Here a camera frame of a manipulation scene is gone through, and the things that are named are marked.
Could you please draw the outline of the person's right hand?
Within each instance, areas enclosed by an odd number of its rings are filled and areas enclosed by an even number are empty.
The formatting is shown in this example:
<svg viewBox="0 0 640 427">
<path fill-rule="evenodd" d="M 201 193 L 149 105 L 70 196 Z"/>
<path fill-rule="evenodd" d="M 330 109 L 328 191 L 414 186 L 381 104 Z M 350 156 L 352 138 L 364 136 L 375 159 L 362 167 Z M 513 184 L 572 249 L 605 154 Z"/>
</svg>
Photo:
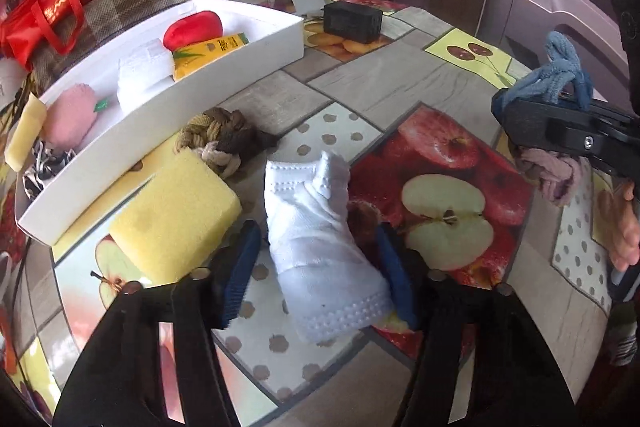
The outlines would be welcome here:
<svg viewBox="0 0 640 427">
<path fill-rule="evenodd" d="M 625 272 L 639 262 L 639 221 L 634 213 L 634 184 L 620 184 L 604 206 L 608 219 L 608 254 L 614 268 Z"/>
</svg>

